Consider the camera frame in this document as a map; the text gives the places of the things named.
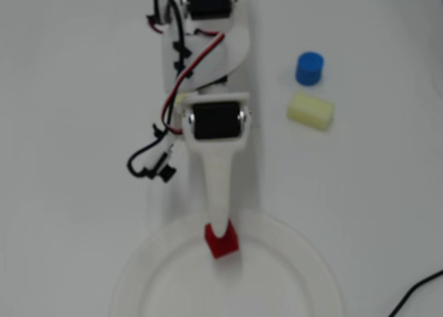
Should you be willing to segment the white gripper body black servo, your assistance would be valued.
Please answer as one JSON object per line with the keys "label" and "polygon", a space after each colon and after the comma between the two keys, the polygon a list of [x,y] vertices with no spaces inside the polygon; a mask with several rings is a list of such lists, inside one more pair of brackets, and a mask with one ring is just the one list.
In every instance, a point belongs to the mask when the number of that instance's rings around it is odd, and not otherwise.
{"label": "white gripper body black servo", "polygon": [[247,92],[189,94],[181,101],[186,140],[237,140],[250,123]]}

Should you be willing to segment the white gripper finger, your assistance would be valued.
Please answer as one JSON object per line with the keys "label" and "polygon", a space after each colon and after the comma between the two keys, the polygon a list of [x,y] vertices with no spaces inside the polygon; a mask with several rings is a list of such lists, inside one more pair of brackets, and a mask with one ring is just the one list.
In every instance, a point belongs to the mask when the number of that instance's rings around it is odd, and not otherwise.
{"label": "white gripper finger", "polygon": [[223,237],[228,230],[230,217],[230,191],[233,161],[247,144],[250,123],[243,138],[237,140],[186,140],[187,148],[197,155],[204,169],[208,216],[216,237]]}

